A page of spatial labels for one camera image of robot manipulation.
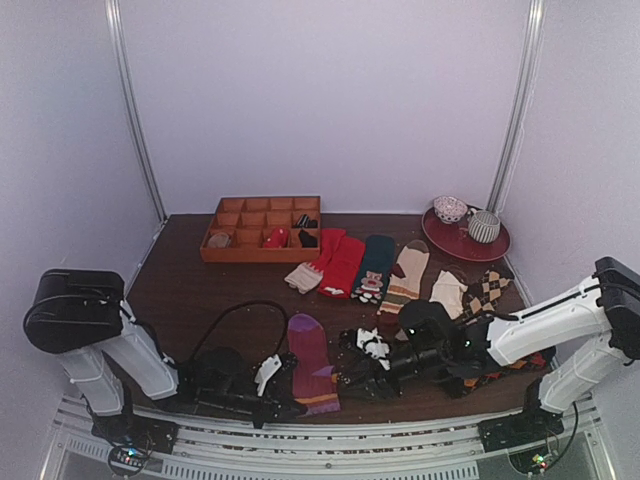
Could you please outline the magenta purple ribbed sock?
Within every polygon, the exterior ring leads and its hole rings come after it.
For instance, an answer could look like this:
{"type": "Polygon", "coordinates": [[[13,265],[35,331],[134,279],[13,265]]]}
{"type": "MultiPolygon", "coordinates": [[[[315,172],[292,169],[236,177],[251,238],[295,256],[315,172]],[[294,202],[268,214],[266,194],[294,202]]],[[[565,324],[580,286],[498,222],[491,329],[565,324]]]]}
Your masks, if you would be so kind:
{"type": "Polygon", "coordinates": [[[323,326],[310,315],[295,314],[288,322],[287,341],[298,360],[292,384],[295,400],[307,408],[307,416],[339,412],[334,366],[329,362],[323,326]]]}

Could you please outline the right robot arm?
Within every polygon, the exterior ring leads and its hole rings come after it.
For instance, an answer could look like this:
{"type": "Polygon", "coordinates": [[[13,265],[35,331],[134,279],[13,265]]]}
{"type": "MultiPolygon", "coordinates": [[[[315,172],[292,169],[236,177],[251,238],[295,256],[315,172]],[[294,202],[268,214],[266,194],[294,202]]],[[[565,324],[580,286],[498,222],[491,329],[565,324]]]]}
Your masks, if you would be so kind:
{"type": "Polygon", "coordinates": [[[338,391],[365,399],[392,399],[403,380],[417,376],[443,385],[484,380],[512,370],[536,353],[575,338],[582,347],[532,387],[530,405],[513,419],[519,440],[535,440],[612,370],[639,358],[639,275],[612,257],[596,261],[594,273],[576,287],[512,314],[484,311],[454,323],[438,302],[412,300],[400,310],[407,337],[392,347],[375,331],[341,333],[355,365],[337,376],[338,391]]]}

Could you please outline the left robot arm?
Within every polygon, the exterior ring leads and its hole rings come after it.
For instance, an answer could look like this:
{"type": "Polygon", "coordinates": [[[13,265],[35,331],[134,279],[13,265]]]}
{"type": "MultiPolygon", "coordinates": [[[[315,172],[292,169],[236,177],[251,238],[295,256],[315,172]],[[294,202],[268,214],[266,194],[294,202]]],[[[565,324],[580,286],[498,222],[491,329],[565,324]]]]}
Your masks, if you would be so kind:
{"type": "Polygon", "coordinates": [[[116,272],[45,271],[23,330],[34,347],[58,358],[96,429],[123,444],[137,442],[144,424],[113,365],[163,411],[196,413],[205,406],[245,416],[256,428],[307,412],[277,386],[280,376],[296,367],[294,354],[274,353],[250,372],[237,350],[206,351],[198,343],[187,360],[178,362],[163,350],[154,328],[135,316],[116,272]]]}

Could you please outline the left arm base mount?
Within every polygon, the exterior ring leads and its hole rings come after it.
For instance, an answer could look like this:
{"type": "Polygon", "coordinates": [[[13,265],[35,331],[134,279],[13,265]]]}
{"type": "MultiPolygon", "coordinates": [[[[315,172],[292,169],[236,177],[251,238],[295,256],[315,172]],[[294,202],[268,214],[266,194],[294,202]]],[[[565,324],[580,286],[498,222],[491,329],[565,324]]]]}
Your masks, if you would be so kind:
{"type": "Polygon", "coordinates": [[[97,416],[93,419],[91,433],[112,446],[171,454],[177,440],[178,425],[138,415],[97,416]]]}

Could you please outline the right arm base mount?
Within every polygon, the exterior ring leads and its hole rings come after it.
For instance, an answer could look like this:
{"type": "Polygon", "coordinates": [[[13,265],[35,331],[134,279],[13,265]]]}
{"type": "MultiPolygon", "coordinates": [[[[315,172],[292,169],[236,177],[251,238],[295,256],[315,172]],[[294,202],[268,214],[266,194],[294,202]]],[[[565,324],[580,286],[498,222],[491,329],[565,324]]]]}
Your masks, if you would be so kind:
{"type": "Polygon", "coordinates": [[[563,415],[539,408],[481,421],[478,433],[486,453],[545,440],[564,432],[563,415]]]}

